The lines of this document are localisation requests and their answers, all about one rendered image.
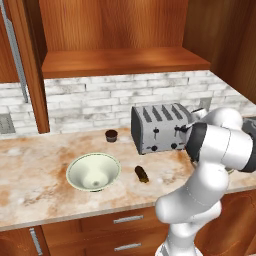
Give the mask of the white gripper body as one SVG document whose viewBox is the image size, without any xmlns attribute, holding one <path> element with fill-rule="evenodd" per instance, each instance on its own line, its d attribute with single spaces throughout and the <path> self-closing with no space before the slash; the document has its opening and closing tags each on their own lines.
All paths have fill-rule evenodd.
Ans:
<svg viewBox="0 0 256 256">
<path fill-rule="evenodd" d="M 207 124 L 202 121 L 202 119 L 207 115 L 207 110 L 205 108 L 199 108 L 191 112 L 192 123 L 194 126 L 196 123 L 199 123 L 202 127 L 206 127 Z"/>
</svg>

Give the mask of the dark brown sweet potato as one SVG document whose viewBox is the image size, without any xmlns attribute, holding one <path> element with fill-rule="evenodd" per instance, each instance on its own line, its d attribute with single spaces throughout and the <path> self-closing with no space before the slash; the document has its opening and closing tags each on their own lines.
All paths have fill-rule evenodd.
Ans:
<svg viewBox="0 0 256 256">
<path fill-rule="evenodd" d="M 148 178 L 146 172 L 144 171 L 144 169 L 141 166 L 135 167 L 135 173 L 137 174 L 137 176 L 141 182 L 147 183 L 149 181 L 149 178 Z"/>
</svg>

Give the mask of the pale green bowl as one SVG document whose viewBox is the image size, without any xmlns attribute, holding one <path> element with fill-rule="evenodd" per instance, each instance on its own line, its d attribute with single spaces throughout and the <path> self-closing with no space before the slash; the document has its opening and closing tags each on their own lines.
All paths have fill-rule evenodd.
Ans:
<svg viewBox="0 0 256 256">
<path fill-rule="evenodd" d="M 121 173 L 121 164 L 106 153 L 88 153 L 76 158 L 66 170 L 68 183 L 80 190 L 99 192 L 113 184 Z"/>
</svg>

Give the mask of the grey four-slot toaster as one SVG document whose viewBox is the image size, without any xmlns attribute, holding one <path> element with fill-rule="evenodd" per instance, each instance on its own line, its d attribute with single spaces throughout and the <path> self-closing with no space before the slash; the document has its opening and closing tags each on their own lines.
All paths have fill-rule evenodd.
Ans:
<svg viewBox="0 0 256 256">
<path fill-rule="evenodd" d="M 140 155 L 183 150 L 185 144 L 176 127 L 192 122 L 181 104 L 160 104 L 131 108 L 131 135 Z"/>
</svg>

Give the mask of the dark brown cup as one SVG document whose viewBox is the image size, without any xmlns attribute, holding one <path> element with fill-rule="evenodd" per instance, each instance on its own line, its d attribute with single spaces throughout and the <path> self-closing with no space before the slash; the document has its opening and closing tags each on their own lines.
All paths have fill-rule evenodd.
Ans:
<svg viewBox="0 0 256 256">
<path fill-rule="evenodd" d="M 116 130 L 107 130 L 105 132 L 105 137 L 108 142 L 114 143 L 117 140 L 118 132 Z"/>
</svg>

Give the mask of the wooden base cupboard door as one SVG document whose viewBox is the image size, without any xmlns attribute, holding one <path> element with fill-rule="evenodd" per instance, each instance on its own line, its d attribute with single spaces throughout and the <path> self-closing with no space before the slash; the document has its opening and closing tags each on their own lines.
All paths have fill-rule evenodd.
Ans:
<svg viewBox="0 0 256 256">
<path fill-rule="evenodd" d="M 222 212 L 196 235 L 203 256 L 246 256 L 256 235 L 256 189 L 226 194 Z"/>
<path fill-rule="evenodd" d="M 40 226 L 32 227 L 35 229 L 40 246 L 43 251 L 42 256 L 50 256 L 49 248 L 46 243 L 42 228 Z M 0 232 L 0 256 L 38 256 L 29 227 L 1 231 Z"/>
</svg>

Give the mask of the wooden drawer front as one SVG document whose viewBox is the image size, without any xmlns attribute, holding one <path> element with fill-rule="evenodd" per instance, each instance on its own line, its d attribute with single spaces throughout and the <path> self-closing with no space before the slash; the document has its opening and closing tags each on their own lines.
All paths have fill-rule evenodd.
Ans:
<svg viewBox="0 0 256 256">
<path fill-rule="evenodd" d="M 134 215 L 144 215 L 141 220 L 125 222 L 120 224 L 114 224 L 113 220 L 134 216 Z M 84 232 L 90 233 L 108 233 L 108 232 L 124 232 L 132 230 L 142 230 L 151 227 L 163 226 L 155 214 L 155 209 L 153 207 L 146 207 L 141 209 L 134 209 L 122 212 L 116 212 L 111 214 L 104 214 L 99 216 L 93 216 L 88 218 L 83 218 L 79 221 L 79 227 Z"/>
<path fill-rule="evenodd" d="M 49 247 L 51 256 L 155 256 L 157 248 L 164 242 L 168 229 L 152 227 L 92 238 Z M 138 248 L 115 252 L 114 248 L 126 244 L 141 243 Z"/>
</svg>

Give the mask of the grey wall socket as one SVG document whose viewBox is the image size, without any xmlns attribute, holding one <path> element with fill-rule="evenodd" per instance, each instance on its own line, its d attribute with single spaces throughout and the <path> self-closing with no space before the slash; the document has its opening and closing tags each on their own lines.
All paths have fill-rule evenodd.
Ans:
<svg viewBox="0 0 256 256">
<path fill-rule="evenodd" d="M 10 114 L 0 114 L 0 133 L 12 134 L 15 132 Z"/>
<path fill-rule="evenodd" d="M 204 108 L 206 111 L 210 109 L 212 99 L 210 97 L 208 98 L 201 98 L 199 106 L 201 108 Z"/>
</svg>

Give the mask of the wooden wall cupboard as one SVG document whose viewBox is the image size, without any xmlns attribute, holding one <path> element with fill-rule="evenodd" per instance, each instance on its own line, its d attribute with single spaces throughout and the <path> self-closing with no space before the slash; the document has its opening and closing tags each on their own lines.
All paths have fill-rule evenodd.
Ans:
<svg viewBox="0 0 256 256">
<path fill-rule="evenodd" d="M 182 46 L 188 0 L 25 0 L 45 78 L 205 70 Z"/>
</svg>

